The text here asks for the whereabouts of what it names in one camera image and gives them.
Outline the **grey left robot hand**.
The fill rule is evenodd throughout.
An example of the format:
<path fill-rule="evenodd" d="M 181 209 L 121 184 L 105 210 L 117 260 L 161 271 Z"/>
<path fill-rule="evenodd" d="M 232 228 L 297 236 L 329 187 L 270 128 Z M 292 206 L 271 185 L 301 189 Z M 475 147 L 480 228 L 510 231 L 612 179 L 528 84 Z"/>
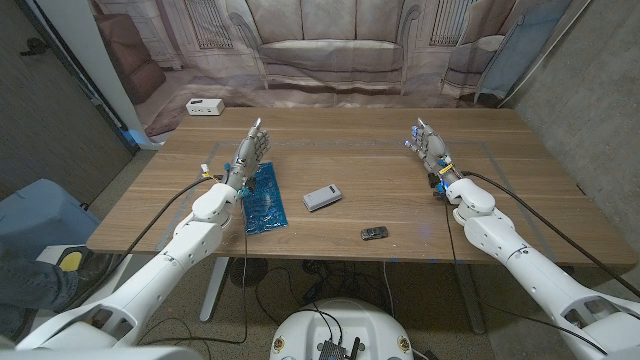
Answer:
<path fill-rule="evenodd" d="M 268 132 L 261 128 L 262 120 L 258 118 L 249 129 L 247 136 L 241 141 L 230 163 L 224 183 L 236 191 L 253 177 L 263 156 L 269 150 Z"/>

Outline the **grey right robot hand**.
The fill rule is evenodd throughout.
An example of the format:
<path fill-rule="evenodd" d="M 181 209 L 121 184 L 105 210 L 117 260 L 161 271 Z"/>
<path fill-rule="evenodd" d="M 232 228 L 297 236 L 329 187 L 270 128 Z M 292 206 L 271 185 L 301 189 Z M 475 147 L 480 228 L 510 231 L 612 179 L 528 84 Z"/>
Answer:
<path fill-rule="evenodd" d="M 429 185 L 439 192 L 462 178 L 444 140 L 422 118 L 418 118 L 418 123 L 411 128 L 411 137 L 405 141 L 405 146 L 423 162 Z"/>

